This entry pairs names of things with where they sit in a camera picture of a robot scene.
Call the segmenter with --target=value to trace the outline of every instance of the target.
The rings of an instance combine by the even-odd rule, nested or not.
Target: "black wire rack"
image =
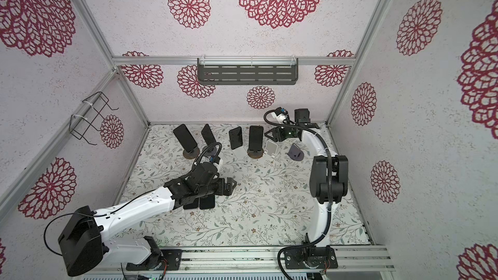
[[[97,98],[95,98],[95,101],[93,103],[91,103],[89,100],[91,100],[92,98],[94,98],[95,96],[97,95]],[[95,104],[98,102],[98,100],[101,99],[104,104],[103,106],[100,108],[100,109],[96,109],[95,108]],[[95,121],[95,119],[97,119],[98,116],[102,117],[102,119],[105,119],[104,116],[102,116],[101,112],[102,110],[107,106],[109,107],[109,109],[111,110],[117,110],[119,109],[118,108],[111,108],[111,106],[109,106],[109,98],[102,92],[102,91],[99,91],[99,92],[96,92],[94,94],[92,94],[91,96],[87,97],[86,99],[84,99],[82,101],[83,103],[87,103],[91,106],[91,108],[89,108],[83,115],[71,115],[71,118],[69,119],[69,133],[71,133],[72,136],[74,136],[75,138],[77,138],[78,140],[81,140],[81,139],[84,139],[88,144],[90,145],[96,145],[96,144],[93,144],[91,142],[89,142],[86,138],[85,138],[85,134],[86,132],[88,131],[88,129],[90,127],[94,128],[96,131],[100,132],[101,130],[97,129],[94,125],[93,125],[93,122]],[[91,120],[91,121],[88,121],[88,118],[85,117],[85,115],[91,110],[95,110],[96,111],[96,115],[95,117]],[[83,131],[83,133],[80,133],[79,131],[76,130],[76,127],[78,126],[78,123],[79,121],[76,123],[76,125],[74,126],[73,128],[73,119],[76,119],[76,118],[81,118],[83,119],[85,122],[88,123],[88,126],[86,127],[86,129]]]

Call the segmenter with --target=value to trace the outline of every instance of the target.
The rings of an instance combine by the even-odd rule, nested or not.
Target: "metal plate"
[[[197,78],[203,85],[296,84],[295,65],[202,65],[197,60]]]

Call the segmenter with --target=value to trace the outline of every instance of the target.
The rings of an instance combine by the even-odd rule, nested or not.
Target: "wallpaper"
[[[205,146],[201,134],[203,126],[187,126],[200,149]],[[241,156],[231,150],[228,135],[228,131],[237,126],[210,125],[215,139],[223,145],[221,158],[224,164],[220,177],[233,177],[238,182],[231,196],[217,196],[216,206],[210,210],[178,208],[157,214],[117,236],[128,239],[154,236],[160,247],[299,244],[312,224],[310,217],[314,204],[308,185],[313,158],[298,139],[278,143],[280,150],[275,159]],[[245,153],[250,125],[240,126],[243,131],[241,148]],[[183,157],[183,148],[173,135],[175,127],[152,126],[122,201],[159,187],[190,170],[192,160]],[[321,127],[322,136],[331,147],[327,129],[323,124]],[[303,150],[302,161],[294,161],[286,155],[293,143]],[[331,244],[335,245],[370,244],[351,190],[333,216],[329,235]]]
[[[0,227],[0,278],[66,278],[63,259],[43,244],[45,226],[55,216],[85,205],[98,209],[113,204],[143,125],[116,79],[104,93],[115,110],[104,107],[103,118],[97,116],[94,122],[101,131],[90,128],[85,134],[96,145],[71,137]],[[95,115],[90,111],[86,116],[92,119]],[[86,127],[81,122],[77,130]],[[57,238],[69,217],[55,221],[47,231],[47,243],[56,252],[60,252]]]
[[[498,277],[498,0],[394,0],[331,124],[398,279]]]
[[[115,55],[326,56],[356,51],[377,0],[86,2]]]
[[[2,195],[109,69],[69,0],[0,0],[0,38]]]
[[[150,121],[262,122],[265,109],[308,108],[327,119],[348,66],[299,66],[295,85],[201,85],[196,65],[123,66]]]

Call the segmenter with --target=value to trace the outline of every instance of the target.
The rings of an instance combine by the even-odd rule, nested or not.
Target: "table surface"
[[[201,135],[205,124],[187,127],[199,148],[205,146]],[[330,148],[330,136],[320,124]],[[183,157],[183,148],[173,135],[178,125],[155,125],[147,137],[121,201],[129,200],[166,181],[184,175],[192,160]],[[228,131],[242,127],[243,151],[230,149]],[[224,164],[220,177],[233,177],[238,186],[229,197],[217,196],[211,210],[176,210],[161,213],[122,231],[116,237],[153,236],[165,246],[265,246],[300,243],[310,224],[313,198],[308,189],[313,158],[299,139],[278,143],[274,159],[251,159],[246,154],[251,124],[213,124],[211,130],[223,145]],[[265,131],[271,128],[263,125]],[[304,152],[300,162],[286,152],[295,143]],[[365,227],[351,196],[351,188],[334,214],[329,231],[331,244],[370,244]]]

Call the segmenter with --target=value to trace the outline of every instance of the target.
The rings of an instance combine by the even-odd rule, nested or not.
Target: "enclosure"
[[[185,124],[202,151],[208,124],[231,195],[115,238],[182,250],[169,278],[284,279],[277,252],[316,225],[314,153],[289,138],[274,157],[247,155],[250,127],[273,128],[277,108],[296,122],[308,109],[348,159],[329,278],[498,277],[498,0],[0,0],[0,33],[0,278],[71,278],[44,230],[61,252],[69,216],[57,216],[194,169],[173,130]],[[244,79],[247,67],[291,73]],[[136,275],[109,264],[72,278]]]

